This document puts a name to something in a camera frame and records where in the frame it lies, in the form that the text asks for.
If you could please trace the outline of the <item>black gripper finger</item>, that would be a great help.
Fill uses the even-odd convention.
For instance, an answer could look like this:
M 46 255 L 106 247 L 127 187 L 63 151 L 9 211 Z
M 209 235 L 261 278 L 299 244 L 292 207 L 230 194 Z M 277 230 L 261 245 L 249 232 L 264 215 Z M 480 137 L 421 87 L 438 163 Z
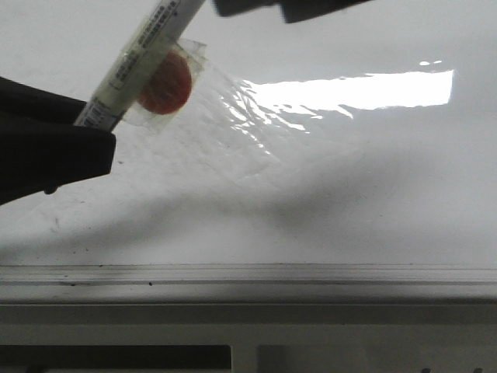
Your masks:
M 86 103 L 1 80 L 1 202 L 110 173 L 114 134 L 76 127 Z
M 299 23 L 366 3 L 365 0 L 214 0 L 222 17 L 237 16 L 263 7 L 279 6 L 285 23 Z

